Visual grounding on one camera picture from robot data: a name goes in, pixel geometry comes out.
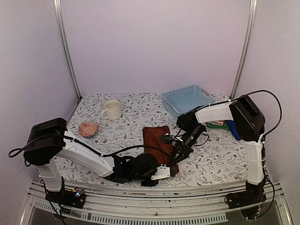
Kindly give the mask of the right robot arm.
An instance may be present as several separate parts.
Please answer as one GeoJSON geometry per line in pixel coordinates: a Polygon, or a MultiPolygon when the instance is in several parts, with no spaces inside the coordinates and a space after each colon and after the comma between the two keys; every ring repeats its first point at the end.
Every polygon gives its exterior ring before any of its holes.
{"type": "Polygon", "coordinates": [[[182,137],[173,138],[176,163],[186,159],[193,151],[193,145],[204,132],[204,124],[224,120],[238,141],[245,143],[248,174],[246,184],[250,188],[243,193],[242,200],[253,204],[260,198],[260,187],[264,186],[266,176],[263,171],[264,124],[265,117],[248,95],[232,101],[199,106],[178,117],[177,127],[184,131],[182,137]]]}

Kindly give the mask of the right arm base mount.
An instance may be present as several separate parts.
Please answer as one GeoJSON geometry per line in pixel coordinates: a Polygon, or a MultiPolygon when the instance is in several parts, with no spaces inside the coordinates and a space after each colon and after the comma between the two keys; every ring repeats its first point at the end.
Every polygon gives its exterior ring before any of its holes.
{"type": "Polygon", "coordinates": [[[263,203],[266,200],[263,187],[263,182],[254,185],[246,181],[245,191],[227,194],[224,198],[224,202],[228,205],[229,209],[263,203]]]}

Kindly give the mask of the brown towel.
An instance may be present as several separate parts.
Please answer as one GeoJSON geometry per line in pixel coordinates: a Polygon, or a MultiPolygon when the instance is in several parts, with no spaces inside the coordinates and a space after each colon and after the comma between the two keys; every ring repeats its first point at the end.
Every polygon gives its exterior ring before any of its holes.
{"type": "Polygon", "coordinates": [[[142,129],[144,153],[151,156],[150,165],[157,168],[161,164],[170,165],[171,176],[175,177],[179,173],[177,164],[172,165],[173,145],[165,143],[160,139],[162,135],[169,134],[168,126],[144,127],[142,129]]]}

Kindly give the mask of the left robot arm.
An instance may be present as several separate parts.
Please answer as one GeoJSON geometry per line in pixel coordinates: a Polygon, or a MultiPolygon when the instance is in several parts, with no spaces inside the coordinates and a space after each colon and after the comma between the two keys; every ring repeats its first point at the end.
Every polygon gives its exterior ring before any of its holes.
{"type": "Polygon", "coordinates": [[[66,125],[63,118],[34,125],[23,154],[24,159],[36,167],[46,189],[59,203],[66,203],[70,194],[63,188],[63,178],[55,165],[55,156],[68,159],[105,180],[120,184],[136,178],[150,179],[157,172],[159,164],[152,154],[140,154],[137,157],[105,155],[75,138],[66,125]]]}

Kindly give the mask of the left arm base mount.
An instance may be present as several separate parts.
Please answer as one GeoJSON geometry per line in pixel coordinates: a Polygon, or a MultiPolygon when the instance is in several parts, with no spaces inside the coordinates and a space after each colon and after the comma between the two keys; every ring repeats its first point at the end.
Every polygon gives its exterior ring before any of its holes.
{"type": "Polygon", "coordinates": [[[49,191],[45,188],[45,194],[45,199],[52,203],[77,209],[83,209],[86,199],[85,191],[78,187],[72,190],[66,190],[62,187],[59,192],[49,191]]]}

